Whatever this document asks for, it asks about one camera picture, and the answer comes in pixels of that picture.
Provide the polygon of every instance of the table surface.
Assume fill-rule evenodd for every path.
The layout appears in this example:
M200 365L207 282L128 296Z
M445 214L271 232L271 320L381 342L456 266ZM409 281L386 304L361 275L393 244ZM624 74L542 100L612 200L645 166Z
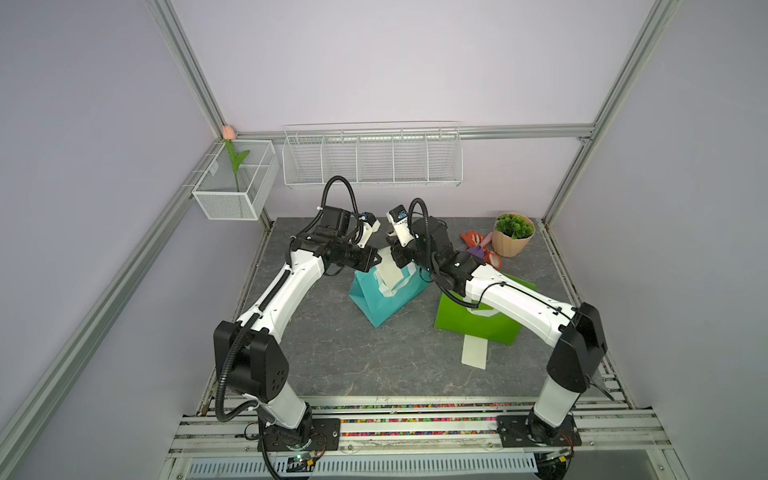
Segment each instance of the table surface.
M284 264L291 235L310 218L278 218L253 278L252 305ZM454 248L459 236L487 234L493 218L443 218ZM382 225L369 245L384 247ZM538 291L568 301L541 234L514 258L502 258L502 272L528 280ZM511 346L488 342L485 370L462 364L464 335L434 327L440 291L430 284L379 328L349 298L354 271L318 280L288 324L280 346L290 363L288 382L300 396L538 396L552 348L522 329ZM599 397L594 387L584 396Z

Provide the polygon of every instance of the wall-mounted wire shelf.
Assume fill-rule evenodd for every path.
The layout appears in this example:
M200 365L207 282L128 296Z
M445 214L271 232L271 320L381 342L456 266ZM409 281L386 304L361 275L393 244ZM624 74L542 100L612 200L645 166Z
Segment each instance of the wall-mounted wire shelf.
M237 153L250 150L237 179L222 142L192 194L211 220L259 220L280 169L275 147L265 140L233 140L232 146Z
M343 175L360 186L458 185L462 182L462 162L458 124L401 128L355 125L354 129L324 135L302 134L296 126L289 126L283 149L283 174L291 188L321 186L334 175Z

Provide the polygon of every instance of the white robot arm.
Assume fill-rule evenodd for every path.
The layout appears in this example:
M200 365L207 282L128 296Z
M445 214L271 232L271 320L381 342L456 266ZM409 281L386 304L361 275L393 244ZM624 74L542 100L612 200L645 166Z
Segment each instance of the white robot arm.
M326 185L326 191L333 181ZM412 222L413 207L419 202L424 215ZM366 245L370 234L379 227L373 215L355 212L356 231L360 232L355 237L346 234L352 213L321 207L316 219L291 241L286 255L290 262L267 291L236 323L222 322L214 333L221 389L217 393L229 386L248 399L225 414L223 401L219 401L223 395L217 395L217 418L227 421L244 408L255 408L262 427L274 430L292 449L308 446L313 422L311 409L286 381L288 362L279 347L286 325L306 292L331 264L367 272L381 261L376 250ZM492 306L554 347L541 395L527 418L519 423L522 434L536 445L558 445L556 438L569 411L588 388L589 378L606 351L597 310L588 304L576 308L548 298L510 281L477 257L454 251L445 224L429 217L420 199L414 200L409 211L399 206L387 217L393 225L388 243L399 267L415 262L429 271L452 300L470 308L480 303ZM237 342L239 337L248 342ZM234 360L227 362L228 357ZM572 420L566 423L572 428Z

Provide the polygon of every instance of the teal paper bag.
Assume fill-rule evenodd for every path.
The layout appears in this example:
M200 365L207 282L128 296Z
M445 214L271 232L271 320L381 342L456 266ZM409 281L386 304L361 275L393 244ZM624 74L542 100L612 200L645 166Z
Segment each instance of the teal paper bag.
M401 269L405 278L396 287L395 295L384 296L374 275L375 269L374 267L368 273L355 272L355 279L349 288L349 298L360 307L371 324L378 327L414 296L419 295L429 282L424 281L418 272L412 274L408 266L405 266Z

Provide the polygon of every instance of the black mounting plate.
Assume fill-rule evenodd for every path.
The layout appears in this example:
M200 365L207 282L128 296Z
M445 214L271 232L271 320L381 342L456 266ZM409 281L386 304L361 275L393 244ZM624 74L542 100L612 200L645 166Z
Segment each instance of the black mounting plate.
M541 443L534 442L528 436L528 426L525 421L528 419L528 412L519 414L505 413L496 417L498 428L496 432L502 437L502 447L540 447ZM563 424L560 427L560 436L554 437L546 446L567 447L570 444L563 435L568 434L574 447L581 445L581 436L578 433L573 415L566 415Z
M310 450L316 450L321 451L323 450L323 446L326 447L326 451L328 450L338 450L339 449L339 439L341 438L341 420L339 419L312 419L312 436L310 436L310 440L312 443L310 443L309 446L307 446L305 449L302 449L302 452L308 452ZM277 434L274 431L271 431L267 429L267 433L264 436L264 443L266 444L266 450L268 452L295 452L296 450L291 450L288 448L288 445L285 445L282 443L278 438Z

